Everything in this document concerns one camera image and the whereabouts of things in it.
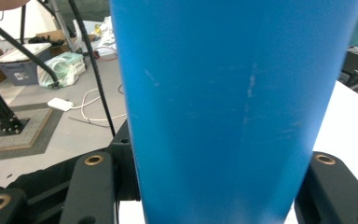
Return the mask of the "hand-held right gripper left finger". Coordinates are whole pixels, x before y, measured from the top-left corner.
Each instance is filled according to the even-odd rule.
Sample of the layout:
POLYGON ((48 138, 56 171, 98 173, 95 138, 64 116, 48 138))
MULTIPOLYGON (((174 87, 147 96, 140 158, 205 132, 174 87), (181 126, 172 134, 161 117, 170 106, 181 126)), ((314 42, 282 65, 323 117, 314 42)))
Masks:
POLYGON ((129 124, 123 123, 108 147, 76 161, 60 224, 119 224, 119 204, 139 199, 129 124))

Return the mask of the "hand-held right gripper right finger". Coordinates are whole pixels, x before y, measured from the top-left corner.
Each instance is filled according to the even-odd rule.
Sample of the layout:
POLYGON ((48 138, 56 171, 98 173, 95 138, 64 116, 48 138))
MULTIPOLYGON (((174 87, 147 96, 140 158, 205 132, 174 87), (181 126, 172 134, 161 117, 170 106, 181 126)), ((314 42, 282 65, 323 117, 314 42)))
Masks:
POLYGON ((298 224, 358 224, 358 179, 339 158, 314 152, 295 212, 298 224))

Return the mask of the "blue bottle with white cap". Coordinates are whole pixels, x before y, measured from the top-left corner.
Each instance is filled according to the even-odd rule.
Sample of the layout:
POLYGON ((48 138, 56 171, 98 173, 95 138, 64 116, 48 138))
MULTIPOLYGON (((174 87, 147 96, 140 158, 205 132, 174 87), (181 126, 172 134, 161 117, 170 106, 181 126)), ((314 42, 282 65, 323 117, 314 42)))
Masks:
POLYGON ((146 224, 283 224, 358 0, 111 0, 146 224))

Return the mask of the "white table mat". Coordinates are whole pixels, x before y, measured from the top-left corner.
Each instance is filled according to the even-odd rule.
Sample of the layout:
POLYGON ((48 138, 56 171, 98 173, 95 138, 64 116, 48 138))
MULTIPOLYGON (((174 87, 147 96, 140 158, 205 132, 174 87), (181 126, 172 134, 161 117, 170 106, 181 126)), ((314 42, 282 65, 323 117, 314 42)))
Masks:
POLYGON ((126 90, 146 224, 283 224, 314 150, 358 174, 358 95, 126 90))

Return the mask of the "grey floor mat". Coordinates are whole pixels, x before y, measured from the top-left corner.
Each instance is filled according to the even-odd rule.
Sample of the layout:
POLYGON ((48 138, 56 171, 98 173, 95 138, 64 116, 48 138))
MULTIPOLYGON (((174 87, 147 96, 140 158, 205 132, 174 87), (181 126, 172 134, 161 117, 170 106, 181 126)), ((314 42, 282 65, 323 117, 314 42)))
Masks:
POLYGON ((46 103, 13 106, 12 110, 28 123, 20 133, 0 136, 0 160, 43 154, 63 112, 46 103))

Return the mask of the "white power adapter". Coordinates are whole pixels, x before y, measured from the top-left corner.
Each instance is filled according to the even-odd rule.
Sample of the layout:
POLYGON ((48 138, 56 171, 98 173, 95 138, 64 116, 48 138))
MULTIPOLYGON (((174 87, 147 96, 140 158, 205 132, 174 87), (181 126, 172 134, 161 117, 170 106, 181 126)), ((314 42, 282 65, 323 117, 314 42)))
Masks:
POLYGON ((48 106, 66 112, 70 110, 74 104, 61 98, 53 98, 48 101, 48 106))

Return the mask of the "green white plastic bag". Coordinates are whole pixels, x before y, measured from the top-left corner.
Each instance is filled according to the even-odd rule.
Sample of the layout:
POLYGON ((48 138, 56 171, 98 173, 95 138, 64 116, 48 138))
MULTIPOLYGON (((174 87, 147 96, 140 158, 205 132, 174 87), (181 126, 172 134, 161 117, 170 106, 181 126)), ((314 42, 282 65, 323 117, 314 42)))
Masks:
MULTIPOLYGON (((65 52, 50 60, 45 61, 58 79, 58 88, 74 85, 80 75, 86 71, 86 65, 82 54, 65 52)), ((40 66, 37 66, 38 84, 44 88, 52 88, 55 81, 50 74, 40 66)))

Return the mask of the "white paper pile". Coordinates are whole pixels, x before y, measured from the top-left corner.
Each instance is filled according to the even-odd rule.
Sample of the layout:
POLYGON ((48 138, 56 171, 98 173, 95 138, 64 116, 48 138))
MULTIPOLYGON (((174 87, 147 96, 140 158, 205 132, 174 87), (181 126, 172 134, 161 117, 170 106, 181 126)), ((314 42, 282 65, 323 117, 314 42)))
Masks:
POLYGON ((117 50, 116 36, 112 18, 105 17, 102 22, 98 22, 94 26, 94 33, 97 35, 99 43, 96 49, 112 49, 117 50))

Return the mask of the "open brown cardboard box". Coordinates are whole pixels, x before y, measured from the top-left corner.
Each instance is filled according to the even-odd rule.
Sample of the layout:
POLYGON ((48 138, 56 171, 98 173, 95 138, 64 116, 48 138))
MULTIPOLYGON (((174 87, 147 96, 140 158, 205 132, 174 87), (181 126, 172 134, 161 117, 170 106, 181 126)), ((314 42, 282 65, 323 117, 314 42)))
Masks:
MULTIPOLYGON (((76 53, 88 54, 88 50, 83 46, 84 42, 81 37, 71 37, 76 53)), ((58 56, 65 52, 71 52, 68 42, 62 30, 49 31, 37 34, 28 40, 29 44, 50 43, 49 52, 52 56, 58 56)))

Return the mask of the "grey metal tripod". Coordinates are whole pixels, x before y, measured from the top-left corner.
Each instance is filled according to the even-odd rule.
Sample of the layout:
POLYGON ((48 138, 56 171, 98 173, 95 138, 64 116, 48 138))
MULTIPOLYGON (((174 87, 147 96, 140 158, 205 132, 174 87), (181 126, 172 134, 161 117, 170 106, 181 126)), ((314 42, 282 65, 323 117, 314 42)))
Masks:
POLYGON ((54 18, 56 23, 58 24, 58 27, 62 31, 66 43, 69 47, 69 50, 71 52, 76 52, 76 48, 74 43, 71 40, 70 33, 68 32, 66 23, 64 22, 64 19, 62 17, 62 13, 60 11, 60 8, 58 6, 58 3, 56 0, 36 0, 45 10, 49 12, 49 14, 54 18))

